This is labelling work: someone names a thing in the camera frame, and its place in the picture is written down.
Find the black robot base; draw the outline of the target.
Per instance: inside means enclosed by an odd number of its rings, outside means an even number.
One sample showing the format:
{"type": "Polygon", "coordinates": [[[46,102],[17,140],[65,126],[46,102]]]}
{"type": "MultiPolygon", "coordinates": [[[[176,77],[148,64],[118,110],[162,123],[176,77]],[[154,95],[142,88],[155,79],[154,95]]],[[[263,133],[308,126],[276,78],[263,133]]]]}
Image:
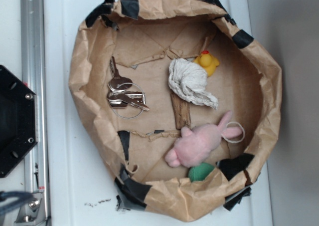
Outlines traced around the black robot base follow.
{"type": "Polygon", "coordinates": [[[37,143],[36,95],[0,66],[0,177],[7,177],[37,143]]]}

